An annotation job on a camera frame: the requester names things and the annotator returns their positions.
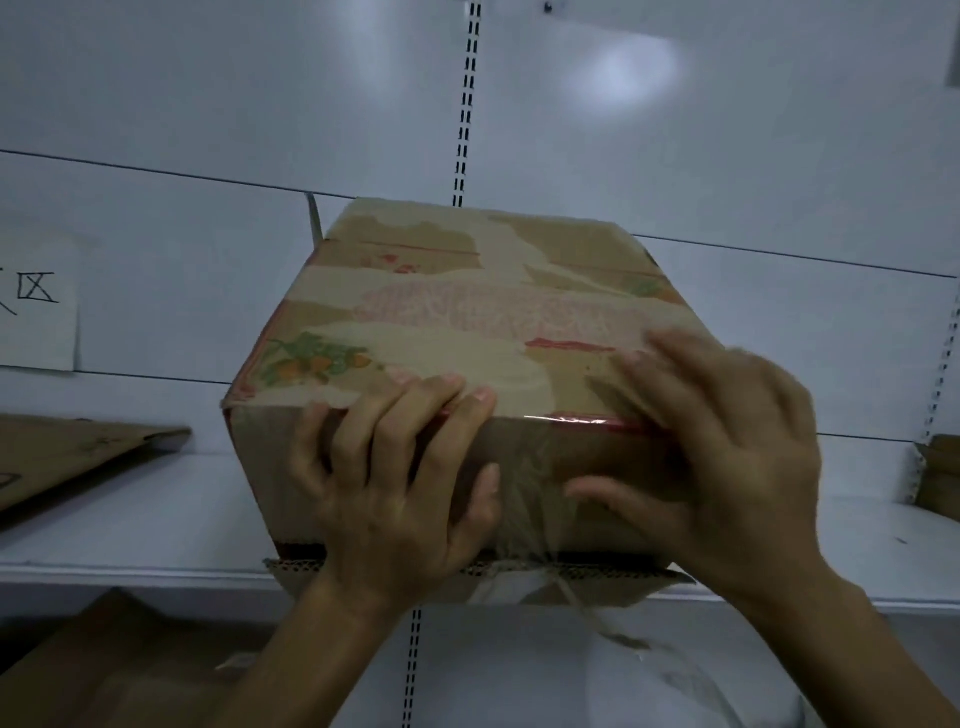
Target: orange fruit graphic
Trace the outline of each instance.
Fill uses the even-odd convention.
[[[333,360],[328,356],[314,356],[310,359],[310,372],[315,375],[322,374],[332,363]]]
[[[296,359],[287,359],[276,365],[276,375],[280,381],[296,381],[302,374],[303,370]]]

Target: finger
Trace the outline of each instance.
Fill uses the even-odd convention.
[[[490,463],[480,471],[473,483],[467,512],[450,529],[446,553],[449,573],[465,567],[492,541],[503,517],[499,491],[500,466]]]
[[[496,393],[490,387],[481,387],[457,404],[430,441],[407,496],[424,518],[443,523],[449,520],[457,473],[495,407]]]
[[[564,486],[564,492],[576,500],[607,506],[668,555],[674,555],[678,547],[682,550],[689,514],[684,503],[668,503],[619,480],[597,475],[574,478]]]
[[[801,440],[815,442],[817,418],[810,391],[796,377],[769,359],[756,354],[750,354],[750,357],[754,365],[763,372],[777,395],[777,401],[790,430]]]
[[[367,485],[367,461],[376,424],[403,396],[407,387],[417,381],[414,375],[400,369],[390,370],[387,374],[353,404],[333,436],[330,463],[338,487],[358,489]]]
[[[432,376],[412,385],[380,419],[373,434],[373,487],[393,496],[407,492],[417,435],[463,388],[460,375]]]
[[[744,352],[675,329],[651,331],[647,341],[683,376],[706,390],[717,416],[737,444],[767,442],[783,429],[774,393]]]
[[[320,462],[320,431],[330,414],[330,405],[315,401],[303,408],[294,428],[290,447],[289,469],[297,484],[310,497],[317,499],[324,494],[326,472]]]
[[[703,393],[647,352],[622,354],[619,365],[684,447],[691,462],[703,462],[731,446]]]

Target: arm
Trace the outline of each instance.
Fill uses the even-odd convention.
[[[603,477],[566,486],[604,503],[727,599],[830,726],[960,726],[862,590],[817,543],[820,451],[809,393],[758,356],[683,334],[648,336],[627,378],[680,440],[696,488],[664,502]]]
[[[458,376],[384,377],[338,428],[332,473],[318,452],[329,408],[304,411],[291,470],[316,504],[326,562],[212,728],[329,725],[403,614],[490,538],[500,519],[496,465],[477,475],[467,513],[454,524],[450,502],[493,412],[492,390],[456,405],[408,480],[417,435],[463,386]]]

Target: chinese character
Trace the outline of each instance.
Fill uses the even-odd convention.
[[[9,313],[11,316],[16,316],[16,311],[14,311],[12,308],[10,308],[8,305],[6,305],[5,303],[3,303],[2,301],[0,301],[0,308],[3,308],[3,309],[4,309],[5,311],[7,311],[7,313]]]
[[[16,286],[16,297],[22,301],[44,301],[46,303],[59,303],[54,301],[47,290],[43,287],[43,277],[53,276],[53,273],[18,273],[19,282]]]

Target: cardboard piece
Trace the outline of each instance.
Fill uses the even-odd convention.
[[[917,445],[926,461],[916,504],[960,522],[960,436],[936,435]]]
[[[357,200],[307,260],[223,406],[283,555],[323,543],[286,467],[306,403],[325,399],[342,412],[386,366],[490,385],[497,409],[461,472],[454,517],[479,469],[498,462],[505,517],[489,547],[532,565],[588,555],[603,569],[607,555],[648,554],[649,545],[613,514],[569,503],[564,482],[606,474],[667,497],[687,492],[678,446],[611,362],[617,350],[642,349],[651,327],[707,333],[615,225]],[[338,423],[331,418],[322,449]]]
[[[119,591],[102,596],[0,675],[17,728],[190,728],[209,720],[271,629],[168,619]]]
[[[0,415],[0,511],[188,427]]]

